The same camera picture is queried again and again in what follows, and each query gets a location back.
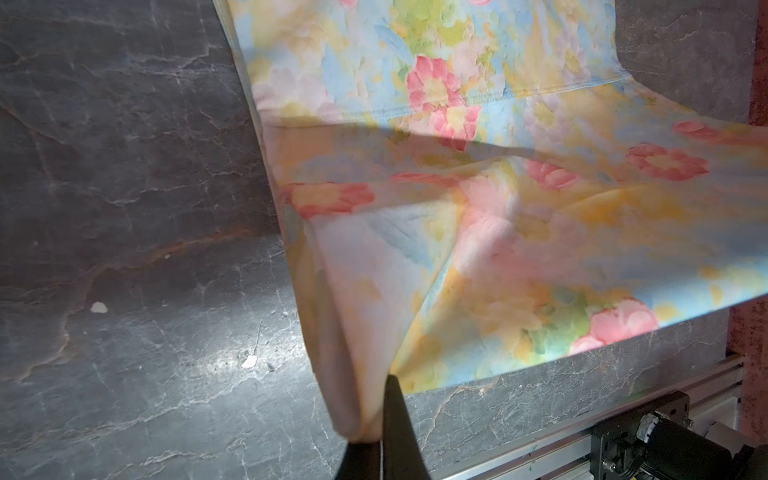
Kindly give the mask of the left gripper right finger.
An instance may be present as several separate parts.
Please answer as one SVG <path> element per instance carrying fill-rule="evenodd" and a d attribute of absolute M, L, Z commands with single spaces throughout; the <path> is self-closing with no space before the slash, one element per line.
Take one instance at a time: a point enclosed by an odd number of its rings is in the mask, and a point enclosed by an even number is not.
<path fill-rule="evenodd" d="M 411 423 L 400 383 L 394 375 L 386 380 L 383 402 L 382 478 L 430 480 Z"/>

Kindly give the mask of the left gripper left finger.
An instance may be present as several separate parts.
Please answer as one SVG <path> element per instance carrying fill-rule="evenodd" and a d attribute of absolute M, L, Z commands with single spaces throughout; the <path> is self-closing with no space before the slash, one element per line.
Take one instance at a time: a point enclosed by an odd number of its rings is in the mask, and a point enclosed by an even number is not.
<path fill-rule="evenodd" d="M 335 480 L 380 480 L 381 445 L 376 443 L 348 443 Z"/>

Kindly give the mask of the floral pastel skirt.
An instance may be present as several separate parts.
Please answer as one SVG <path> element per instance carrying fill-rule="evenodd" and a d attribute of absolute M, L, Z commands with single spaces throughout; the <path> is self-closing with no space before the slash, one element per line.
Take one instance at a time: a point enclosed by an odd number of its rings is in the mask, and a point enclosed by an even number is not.
<path fill-rule="evenodd" d="M 767 291 L 767 131 L 623 68 L 611 1 L 220 1 L 334 429 Z"/>

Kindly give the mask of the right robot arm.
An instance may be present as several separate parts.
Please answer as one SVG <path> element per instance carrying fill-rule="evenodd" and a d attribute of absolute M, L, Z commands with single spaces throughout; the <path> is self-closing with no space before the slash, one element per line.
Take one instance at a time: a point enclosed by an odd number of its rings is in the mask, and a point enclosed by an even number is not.
<path fill-rule="evenodd" d="M 767 446 L 742 445 L 733 453 L 671 420 L 649 413 L 636 437 L 644 445 L 640 469 L 656 479 L 765 479 Z"/>

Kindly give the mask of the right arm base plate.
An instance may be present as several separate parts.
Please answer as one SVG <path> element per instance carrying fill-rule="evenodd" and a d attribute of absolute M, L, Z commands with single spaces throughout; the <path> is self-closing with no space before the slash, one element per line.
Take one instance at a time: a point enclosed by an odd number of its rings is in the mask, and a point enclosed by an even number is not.
<path fill-rule="evenodd" d="M 590 473 L 594 479 L 634 479 L 646 460 L 646 434 L 638 435 L 650 414 L 683 425 L 690 397 L 674 391 L 601 421 L 591 430 Z"/>

